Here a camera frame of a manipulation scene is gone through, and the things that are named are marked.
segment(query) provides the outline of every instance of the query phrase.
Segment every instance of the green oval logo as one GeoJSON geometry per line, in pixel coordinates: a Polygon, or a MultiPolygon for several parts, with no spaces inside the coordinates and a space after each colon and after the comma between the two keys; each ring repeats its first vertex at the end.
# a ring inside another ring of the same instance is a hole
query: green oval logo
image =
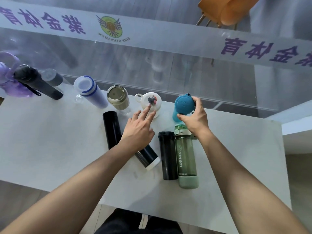
{"type": "Polygon", "coordinates": [[[98,17],[98,21],[101,25],[102,30],[113,38],[119,38],[122,35],[122,27],[119,19],[115,20],[110,16],[98,17]]]}

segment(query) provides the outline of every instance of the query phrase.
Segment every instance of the purple chinese character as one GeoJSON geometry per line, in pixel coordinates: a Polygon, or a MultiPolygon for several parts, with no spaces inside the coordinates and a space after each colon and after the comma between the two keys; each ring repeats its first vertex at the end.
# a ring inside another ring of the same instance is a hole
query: purple chinese character
{"type": "Polygon", "coordinates": [[[308,53],[307,58],[301,59],[300,61],[296,62],[295,65],[301,64],[301,66],[309,65],[312,67],[312,52],[308,53]]]}
{"type": "Polygon", "coordinates": [[[73,17],[72,15],[68,17],[68,15],[62,15],[62,18],[65,23],[69,23],[68,28],[71,29],[72,32],[77,32],[78,34],[85,32],[83,31],[83,28],[81,27],[81,23],[78,21],[77,17],[73,17]]]}
{"type": "Polygon", "coordinates": [[[20,9],[20,11],[21,12],[18,12],[18,14],[23,15],[25,17],[26,23],[31,24],[36,28],[37,28],[37,25],[43,28],[42,25],[40,24],[40,21],[28,10],[26,10],[28,13],[25,13],[24,11],[22,11],[22,9],[20,9]]]}
{"type": "Polygon", "coordinates": [[[260,44],[253,44],[250,51],[246,52],[245,55],[249,55],[248,58],[252,58],[253,56],[257,56],[257,59],[260,59],[263,57],[264,54],[267,54],[271,51],[271,47],[274,43],[270,43],[269,46],[264,46],[264,41],[260,44]]]}
{"type": "Polygon", "coordinates": [[[5,9],[3,7],[0,7],[0,13],[4,15],[12,24],[19,23],[20,25],[23,25],[12,13],[12,10],[5,9]]]}
{"type": "Polygon", "coordinates": [[[236,39],[225,39],[225,47],[223,48],[221,54],[226,54],[227,52],[232,53],[232,56],[236,54],[236,52],[239,50],[241,46],[244,45],[244,43],[247,43],[247,41],[240,40],[239,38],[236,39]]]}
{"type": "Polygon", "coordinates": [[[287,63],[289,59],[293,58],[293,56],[298,55],[297,47],[298,46],[294,46],[292,48],[277,51],[279,54],[276,54],[273,59],[270,59],[270,61],[287,63]]]}
{"type": "Polygon", "coordinates": [[[57,19],[54,19],[51,15],[49,15],[48,13],[44,13],[44,16],[41,17],[41,19],[45,20],[46,23],[50,26],[50,29],[52,30],[61,30],[61,31],[65,31],[64,29],[62,29],[60,27],[60,22],[57,19]]]}

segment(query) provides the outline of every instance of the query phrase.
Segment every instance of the person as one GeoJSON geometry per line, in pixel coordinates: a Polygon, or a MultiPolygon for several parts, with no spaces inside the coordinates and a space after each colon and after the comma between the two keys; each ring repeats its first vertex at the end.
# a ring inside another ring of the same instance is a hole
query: person
{"type": "MultiPolygon", "coordinates": [[[[292,211],[244,168],[209,129],[201,99],[193,97],[192,116],[178,115],[198,138],[240,234],[308,234],[292,211]]],[[[110,182],[133,154],[150,143],[155,112],[136,112],[124,129],[121,141],[68,181],[54,189],[8,225],[1,234],[79,233],[110,182]]],[[[142,214],[116,209],[96,231],[110,233],[182,233],[177,222],[149,217],[139,229],[142,214]]]]}

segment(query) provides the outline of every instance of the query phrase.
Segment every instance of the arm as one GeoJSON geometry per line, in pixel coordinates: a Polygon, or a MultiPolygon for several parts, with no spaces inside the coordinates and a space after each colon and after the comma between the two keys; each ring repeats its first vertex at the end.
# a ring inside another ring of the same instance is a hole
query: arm
{"type": "Polygon", "coordinates": [[[178,115],[178,118],[203,146],[238,232],[308,234],[292,211],[248,172],[211,132],[201,100],[193,99],[196,102],[194,114],[190,117],[178,115]]]}
{"type": "Polygon", "coordinates": [[[128,120],[118,145],[82,169],[14,220],[1,234],[79,233],[108,185],[133,154],[154,136],[147,107],[128,120]]]}

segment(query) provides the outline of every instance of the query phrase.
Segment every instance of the person's left hand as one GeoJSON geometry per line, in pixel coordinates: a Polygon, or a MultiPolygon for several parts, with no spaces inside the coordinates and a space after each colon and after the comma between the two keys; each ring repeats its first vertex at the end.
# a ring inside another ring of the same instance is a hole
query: person's left hand
{"type": "Polygon", "coordinates": [[[129,118],[124,133],[119,143],[124,143],[124,146],[135,153],[144,149],[155,135],[153,129],[150,129],[151,122],[156,114],[156,111],[151,112],[148,116],[151,106],[146,107],[143,112],[138,111],[129,118]]]}

